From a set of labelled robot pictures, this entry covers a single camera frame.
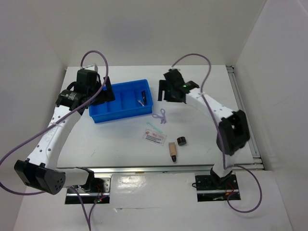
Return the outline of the blue plastic organizer tray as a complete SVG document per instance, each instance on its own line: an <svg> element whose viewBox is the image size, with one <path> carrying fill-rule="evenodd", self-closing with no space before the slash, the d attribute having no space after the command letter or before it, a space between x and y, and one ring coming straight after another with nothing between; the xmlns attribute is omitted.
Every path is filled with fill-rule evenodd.
<svg viewBox="0 0 308 231"><path fill-rule="evenodd" d="M89 108L89 115L95 123L113 121L152 113L153 100L146 79L112 85L115 100ZM142 107L137 100L142 100L142 91L146 92L147 105Z"/></svg>

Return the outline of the mint green small brush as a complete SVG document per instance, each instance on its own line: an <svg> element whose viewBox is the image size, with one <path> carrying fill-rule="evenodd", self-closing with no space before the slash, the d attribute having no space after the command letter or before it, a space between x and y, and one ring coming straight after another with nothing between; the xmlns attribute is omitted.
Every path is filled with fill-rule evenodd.
<svg viewBox="0 0 308 231"><path fill-rule="evenodd" d="M150 122L146 123L149 127L151 127L152 129L154 129L155 131L159 132L159 133L163 133L162 130L158 129L157 127L155 127L154 125L152 125Z"/></svg>

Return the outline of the makeup sticker card packet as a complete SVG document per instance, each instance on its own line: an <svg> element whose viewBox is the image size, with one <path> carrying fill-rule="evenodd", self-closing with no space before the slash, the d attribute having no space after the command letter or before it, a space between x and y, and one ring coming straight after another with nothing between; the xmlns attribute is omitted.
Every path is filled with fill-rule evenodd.
<svg viewBox="0 0 308 231"><path fill-rule="evenodd" d="M166 135L157 131L146 129L142 138L154 144L163 146L166 140Z"/></svg>

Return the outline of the dark brown cream jar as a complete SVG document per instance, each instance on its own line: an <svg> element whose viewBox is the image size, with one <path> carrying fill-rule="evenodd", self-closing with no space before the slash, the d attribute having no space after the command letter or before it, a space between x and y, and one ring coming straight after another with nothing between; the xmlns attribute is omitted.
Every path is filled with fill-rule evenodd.
<svg viewBox="0 0 308 231"><path fill-rule="evenodd" d="M177 143L179 146L184 146L187 144L187 140L184 136L181 136L177 138Z"/></svg>

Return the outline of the beige foundation bottle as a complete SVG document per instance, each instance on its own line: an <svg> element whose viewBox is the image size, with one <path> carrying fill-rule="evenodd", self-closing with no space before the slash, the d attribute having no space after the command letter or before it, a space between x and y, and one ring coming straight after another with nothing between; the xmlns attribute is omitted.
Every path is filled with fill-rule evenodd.
<svg viewBox="0 0 308 231"><path fill-rule="evenodd" d="M174 142L169 142L168 143L168 149L169 149L169 155L172 159L172 162L176 163L176 161L177 161L176 144Z"/></svg>

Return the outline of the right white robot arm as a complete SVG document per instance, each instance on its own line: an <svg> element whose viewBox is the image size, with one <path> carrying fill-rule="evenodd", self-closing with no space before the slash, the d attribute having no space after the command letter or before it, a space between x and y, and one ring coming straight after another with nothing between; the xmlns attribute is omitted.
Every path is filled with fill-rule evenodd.
<svg viewBox="0 0 308 231"><path fill-rule="evenodd" d="M216 189L222 188L232 174L236 153L250 140L245 112L225 107L202 92L195 82L185 82L177 69L169 69L164 78L159 81L159 101L185 103L213 119L222 157L210 170L210 183Z"/></svg>

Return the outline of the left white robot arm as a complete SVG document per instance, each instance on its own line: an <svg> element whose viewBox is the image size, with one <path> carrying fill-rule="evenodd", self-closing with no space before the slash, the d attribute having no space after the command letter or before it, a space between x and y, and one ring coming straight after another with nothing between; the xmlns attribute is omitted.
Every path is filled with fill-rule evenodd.
<svg viewBox="0 0 308 231"><path fill-rule="evenodd" d="M17 160L14 170L22 182L31 188L52 195L62 188L78 185L84 192L95 186L94 172L84 167L58 169L62 148L75 124L90 105L115 100L110 79L101 82L98 72L80 69L77 79L63 90L56 100L49 130L25 161Z"/></svg>

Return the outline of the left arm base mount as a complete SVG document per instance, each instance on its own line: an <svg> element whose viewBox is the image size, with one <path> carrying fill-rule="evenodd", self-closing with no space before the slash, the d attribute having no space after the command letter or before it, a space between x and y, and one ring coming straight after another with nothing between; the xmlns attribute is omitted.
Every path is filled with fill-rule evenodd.
<svg viewBox="0 0 308 231"><path fill-rule="evenodd" d="M86 205L92 205L95 202L99 204L110 203L111 176L103 175L95 177L91 180L90 187L73 186L79 193L82 202ZM79 205L80 201L76 192L72 189L67 189L65 202L66 205Z"/></svg>

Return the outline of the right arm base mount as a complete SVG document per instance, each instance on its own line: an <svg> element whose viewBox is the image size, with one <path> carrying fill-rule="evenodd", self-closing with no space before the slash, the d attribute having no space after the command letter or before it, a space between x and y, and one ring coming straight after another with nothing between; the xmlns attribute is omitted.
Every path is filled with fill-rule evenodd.
<svg viewBox="0 0 308 231"><path fill-rule="evenodd" d="M197 175L192 187L196 189L198 202L241 200L237 178L232 174L229 179L219 186L215 186L210 175Z"/></svg>

